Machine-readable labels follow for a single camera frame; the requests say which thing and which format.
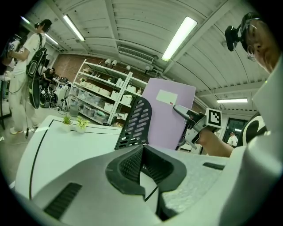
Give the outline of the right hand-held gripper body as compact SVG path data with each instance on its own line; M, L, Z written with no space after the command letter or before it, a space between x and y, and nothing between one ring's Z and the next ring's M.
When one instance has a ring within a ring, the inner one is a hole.
M222 112L211 108L207 108L205 114L188 110L186 118L188 128L185 139L193 149L197 149L195 143L199 140L203 129L217 132L222 124Z

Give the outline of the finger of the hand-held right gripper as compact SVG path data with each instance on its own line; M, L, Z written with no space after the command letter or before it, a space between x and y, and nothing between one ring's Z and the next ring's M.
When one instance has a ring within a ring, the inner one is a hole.
M196 119L197 113L181 105L174 105L173 109L185 119Z

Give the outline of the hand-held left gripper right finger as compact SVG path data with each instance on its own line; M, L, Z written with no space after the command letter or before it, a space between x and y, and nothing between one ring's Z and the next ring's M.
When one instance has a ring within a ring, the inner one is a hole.
M227 197L228 159L144 146L142 221L219 221Z

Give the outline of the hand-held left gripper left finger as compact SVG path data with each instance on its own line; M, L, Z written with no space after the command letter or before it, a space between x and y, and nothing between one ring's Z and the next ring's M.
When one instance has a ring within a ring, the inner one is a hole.
M43 187L33 202L57 225L155 226L161 220L140 185L143 146L77 163Z

